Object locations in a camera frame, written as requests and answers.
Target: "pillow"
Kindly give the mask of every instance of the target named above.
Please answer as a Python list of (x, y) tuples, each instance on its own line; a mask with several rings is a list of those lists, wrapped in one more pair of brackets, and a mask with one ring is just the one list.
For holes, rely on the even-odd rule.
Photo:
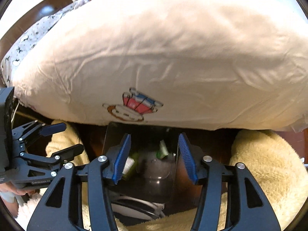
[(52, 119), (214, 130), (307, 127), (308, 26), (275, 0), (93, 0), (20, 63)]

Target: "gray sleeve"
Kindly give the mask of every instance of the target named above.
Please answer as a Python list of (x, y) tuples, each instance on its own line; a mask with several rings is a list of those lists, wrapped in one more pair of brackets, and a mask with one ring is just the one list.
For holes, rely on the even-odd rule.
[(4, 199), (8, 203), (15, 202), (15, 194), (12, 192), (0, 192), (0, 196), (2, 199)]

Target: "cartoon print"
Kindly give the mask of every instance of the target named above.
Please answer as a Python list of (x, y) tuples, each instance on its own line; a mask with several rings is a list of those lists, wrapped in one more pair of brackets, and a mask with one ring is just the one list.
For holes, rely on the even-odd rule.
[(125, 122), (142, 122), (144, 114), (157, 112), (157, 108), (163, 106), (145, 94), (137, 91), (135, 88), (130, 88), (129, 92), (124, 92), (122, 95), (123, 104), (103, 104), (108, 112), (119, 120)]

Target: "cream fleece blanket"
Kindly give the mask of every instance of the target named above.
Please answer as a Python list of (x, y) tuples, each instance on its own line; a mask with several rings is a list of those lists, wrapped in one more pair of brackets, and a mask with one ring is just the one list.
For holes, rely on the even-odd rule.
[[(53, 152), (80, 143), (72, 127), (53, 135), (46, 151)], [(88, 162), (87, 154), (75, 158), (74, 163)], [(292, 147), (272, 131), (242, 130), (238, 133), (233, 146), (230, 165), (243, 162), (254, 175), (278, 218), (281, 230), (295, 218), (308, 197), (308, 173)], [(30, 200), (19, 209), (17, 221), (26, 227), (40, 197)], [(224, 228), (227, 195), (222, 195), (221, 217), (218, 230)], [(196, 209), (178, 213), (166, 218), (149, 221), (135, 226), (124, 227), (116, 220), (119, 231), (190, 231)], [(89, 211), (83, 206), (84, 227), (90, 229)]]

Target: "metal screw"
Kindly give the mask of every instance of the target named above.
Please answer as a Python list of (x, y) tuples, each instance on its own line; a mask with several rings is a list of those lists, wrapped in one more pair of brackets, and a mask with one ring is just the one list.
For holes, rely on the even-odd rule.
[(107, 161), (107, 157), (106, 156), (100, 156), (97, 159), (98, 159), (99, 162)]
[(239, 169), (244, 169), (244, 168), (246, 168), (246, 166), (245, 166), (245, 164), (244, 163), (238, 163), (237, 165), (236, 165)]
[(206, 161), (206, 162), (211, 162), (211, 161), (213, 161), (213, 158), (210, 157), (210, 156), (204, 156), (203, 160)]
[(73, 167), (73, 163), (69, 162), (64, 165), (66, 169), (71, 169)]

